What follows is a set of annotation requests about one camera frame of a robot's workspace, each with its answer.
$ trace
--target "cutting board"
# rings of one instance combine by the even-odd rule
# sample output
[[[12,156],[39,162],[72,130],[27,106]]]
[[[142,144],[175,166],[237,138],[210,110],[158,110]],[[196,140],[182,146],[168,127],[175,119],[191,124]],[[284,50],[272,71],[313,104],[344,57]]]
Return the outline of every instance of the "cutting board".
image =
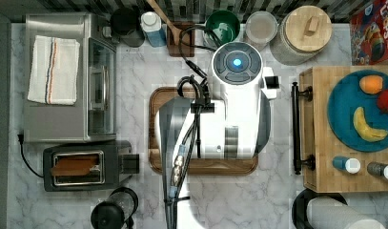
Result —
[[[194,97],[194,90],[184,89],[184,95]],[[179,96],[176,88],[163,87],[155,90],[150,98],[149,109],[149,163],[152,169],[161,174],[161,158],[154,134],[154,119],[158,109]],[[224,175],[224,176],[245,176],[252,173],[258,165],[258,156],[252,159],[198,159],[192,158],[188,173],[190,175]]]
[[[302,158],[316,157],[316,169],[303,167],[304,186],[318,193],[388,191],[388,180],[371,176],[366,168],[372,161],[388,163],[388,148],[361,152],[346,146],[333,132],[328,121],[328,101],[336,84],[350,73],[375,70],[388,75],[388,66],[313,67],[300,74],[299,90],[313,87],[313,101],[299,100],[300,144]],[[332,166],[334,156],[357,158],[361,163],[355,175]]]

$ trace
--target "blue plate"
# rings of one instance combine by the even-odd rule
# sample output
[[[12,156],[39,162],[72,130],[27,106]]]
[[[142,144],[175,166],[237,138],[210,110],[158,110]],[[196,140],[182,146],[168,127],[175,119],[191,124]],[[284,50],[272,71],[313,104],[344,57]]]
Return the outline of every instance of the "blue plate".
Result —
[[[376,74],[383,78],[383,90],[388,89],[388,75],[372,70],[350,73],[341,79],[328,100],[328,122],[336,136],[348,147],[375,152],[388,147],[388,136],[382,141],[363,140],[354,127],[354,112],[363,107],[367,123],[373,128],[388,131],[388,114],[383,114],[377,106],[379,94],[366,94],[359,86],[359,80],[366,75]]]

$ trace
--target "wooden lid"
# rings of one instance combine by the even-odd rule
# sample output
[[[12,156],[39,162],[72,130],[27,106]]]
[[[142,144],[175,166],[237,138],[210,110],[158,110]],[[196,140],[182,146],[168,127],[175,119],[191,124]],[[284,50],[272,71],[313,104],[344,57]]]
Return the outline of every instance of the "wooden lid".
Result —
[[[297,8],[285,20],[288,42],[302,52],[318,51],[330,40],[333,31],[330,17],[318,7]]]

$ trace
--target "striped towel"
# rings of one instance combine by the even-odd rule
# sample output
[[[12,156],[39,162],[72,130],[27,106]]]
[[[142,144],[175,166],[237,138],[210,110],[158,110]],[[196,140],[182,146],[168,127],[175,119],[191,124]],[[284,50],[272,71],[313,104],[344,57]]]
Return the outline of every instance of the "striped towel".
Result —
[[[45,104],[75,103],[79,48],[75,39],[36,36],[28,100]]]

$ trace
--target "marble countertop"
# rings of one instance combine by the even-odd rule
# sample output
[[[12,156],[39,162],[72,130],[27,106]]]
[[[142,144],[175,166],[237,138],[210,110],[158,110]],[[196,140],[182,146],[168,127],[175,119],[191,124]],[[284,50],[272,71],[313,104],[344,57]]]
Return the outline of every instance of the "marble countertop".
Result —
[[[47,193],[43,180],[34,176],[19,154],[17,134],[23,128],[24,24],[12,24],[8,228],[92,228],[90,215],[98,201],[112,190]],[[272,131],[259,155],[256,170],[245,177],[188,177],[192,211],[203,228],[295,228],[292,204],[304,190],[302,176],[293,171],[291,84],[312,66],[351,65],[348,25],[334,25],[328,46],[306,63],[291,67],[278,63],[267,46],[261,55],[265,66],[280,77],[281,90],[271,102]],[[192,60],[207,70],[212,54],[198,51]],[[119,45],[116,53],[116,133],[129,140],[140,154],[139,175],[129,178],[128,187],[139,196],[133,215],[134,228],[166,228],[161,176],[148,162],[149,98],[154,90],[175,86],[181,76],[193,73],[182,58],[168,56],[166,47],[153,48],[147,41],[140,48]],[[42,171],[42,152],[47,145],[27,144],[26,158]],[[388,193],[346,194],[350,206],[379,220],[388,228]]]

